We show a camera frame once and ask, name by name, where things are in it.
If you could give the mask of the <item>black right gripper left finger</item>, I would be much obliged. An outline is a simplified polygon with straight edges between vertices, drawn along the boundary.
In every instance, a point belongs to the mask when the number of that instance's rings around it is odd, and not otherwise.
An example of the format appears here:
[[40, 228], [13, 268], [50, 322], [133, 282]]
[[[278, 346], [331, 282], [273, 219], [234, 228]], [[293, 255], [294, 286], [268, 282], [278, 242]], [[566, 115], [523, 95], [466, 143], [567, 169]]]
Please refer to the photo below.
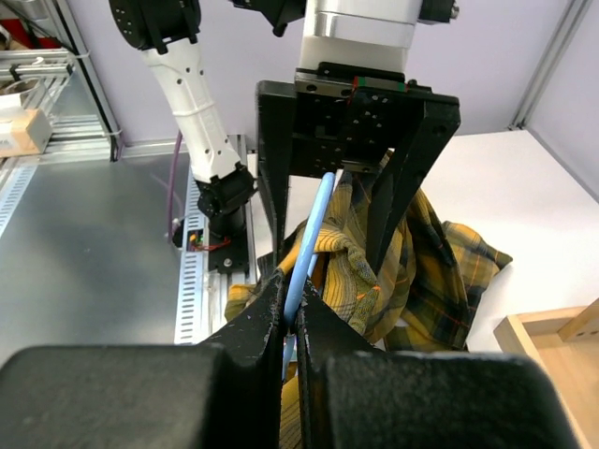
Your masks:
[[195, 345], [37, 346], [1, 369], [5, 448], [275, 448], [285, 275]]

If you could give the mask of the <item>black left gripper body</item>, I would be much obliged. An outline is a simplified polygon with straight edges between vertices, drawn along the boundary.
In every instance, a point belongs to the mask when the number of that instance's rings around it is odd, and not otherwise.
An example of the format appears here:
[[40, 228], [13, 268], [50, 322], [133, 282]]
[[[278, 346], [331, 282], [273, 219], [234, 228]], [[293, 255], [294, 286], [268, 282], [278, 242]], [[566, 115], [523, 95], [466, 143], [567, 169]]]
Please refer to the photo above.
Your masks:
[[331, 62], [298, 68], [294, 82], [294, 176], [352, 166], [368, 171], [397, 143], [394, 122], [403, 123], [413, 107], [401, 102], [424, 94], [401, 72]]

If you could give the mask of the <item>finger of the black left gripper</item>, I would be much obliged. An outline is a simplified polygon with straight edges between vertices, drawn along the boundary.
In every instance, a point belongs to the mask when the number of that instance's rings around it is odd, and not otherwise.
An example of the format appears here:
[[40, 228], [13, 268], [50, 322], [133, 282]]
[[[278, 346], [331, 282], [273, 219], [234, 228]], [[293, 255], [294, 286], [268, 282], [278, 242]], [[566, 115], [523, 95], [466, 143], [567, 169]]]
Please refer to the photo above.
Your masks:
[[455, 96], [408, 91], [391, 97], [383, 125], [390, 128], [391, 149], [372, 188], [368, 208], [366, 259], [380, 271], [393, 233], [448, 141], [460, 127]]
[[285, 227], [297, 96], [290, 83], [256, 86], [258, 192], [270, 226], [271, 264], [285, 256]]

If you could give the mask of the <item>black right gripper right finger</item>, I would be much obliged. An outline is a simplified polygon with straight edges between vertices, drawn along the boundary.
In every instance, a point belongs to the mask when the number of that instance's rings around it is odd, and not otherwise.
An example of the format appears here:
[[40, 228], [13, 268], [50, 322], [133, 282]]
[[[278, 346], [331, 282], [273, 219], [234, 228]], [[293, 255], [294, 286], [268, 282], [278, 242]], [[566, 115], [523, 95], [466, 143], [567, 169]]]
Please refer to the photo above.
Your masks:
[[558, 394], [529, 357], [384, 352], [311, 284], [296, 319], [307, 448], [576, 448]]

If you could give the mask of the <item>light blue wire hanger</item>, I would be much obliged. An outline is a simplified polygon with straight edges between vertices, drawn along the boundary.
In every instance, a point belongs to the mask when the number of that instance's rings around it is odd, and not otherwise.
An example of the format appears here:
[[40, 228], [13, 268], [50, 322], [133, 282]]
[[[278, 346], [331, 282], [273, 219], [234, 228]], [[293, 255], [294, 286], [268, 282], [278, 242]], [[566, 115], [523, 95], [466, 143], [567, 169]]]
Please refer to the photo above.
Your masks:
[[299, 253], [291, 274], [284, 306], [284, 319], [288, 328], [295, 323], [296, 316], [302, 299], [302, 292], [308, 275], [315, 266], [314, 247], [320, 228], [323, 224], [325, 212], [335, 185], [336, 174], [327, 172], [318, 187], [314, 203], [304, 228]]

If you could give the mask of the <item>yellow plaid flannel shirt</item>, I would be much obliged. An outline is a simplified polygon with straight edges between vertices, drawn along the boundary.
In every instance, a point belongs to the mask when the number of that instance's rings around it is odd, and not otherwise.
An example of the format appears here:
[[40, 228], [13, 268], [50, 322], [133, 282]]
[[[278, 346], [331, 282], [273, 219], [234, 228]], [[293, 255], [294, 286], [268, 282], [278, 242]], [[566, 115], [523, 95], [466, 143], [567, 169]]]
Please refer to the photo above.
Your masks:
[[315, 243], [324, 302], [389, 352], [464, 351], [480, 301], [513, 258], [471, 227], [438, 218], [422, 190], [392, 232], [380, 270], [366, 260], [373, 173], [342, 172]]

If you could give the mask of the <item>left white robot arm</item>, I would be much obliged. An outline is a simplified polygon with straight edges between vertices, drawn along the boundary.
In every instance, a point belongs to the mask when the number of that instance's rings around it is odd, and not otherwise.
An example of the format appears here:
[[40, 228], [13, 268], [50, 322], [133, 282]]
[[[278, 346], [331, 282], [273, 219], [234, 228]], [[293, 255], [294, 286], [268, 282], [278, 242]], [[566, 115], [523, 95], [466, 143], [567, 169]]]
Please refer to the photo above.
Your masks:
[[221, 273], [249, 268], [247, 205], [260, 196], [273, 260], [285, 253], [288, 182], [345, 169], [375, 176], [366, 259], [383, 265], [394, 229], [460, 127], [458, 98], [405, 76], [420, 24], [459, 16], [454, 1], [240, 1], [276, 36], [303, 21], [290, 82], [256, 86], [257, 167], [241, 159], [218, 114], [200, 51], [197, 1], [113, 1], [112, 18], [151, 69], [187, 145], [208, 219], [203, 251]]

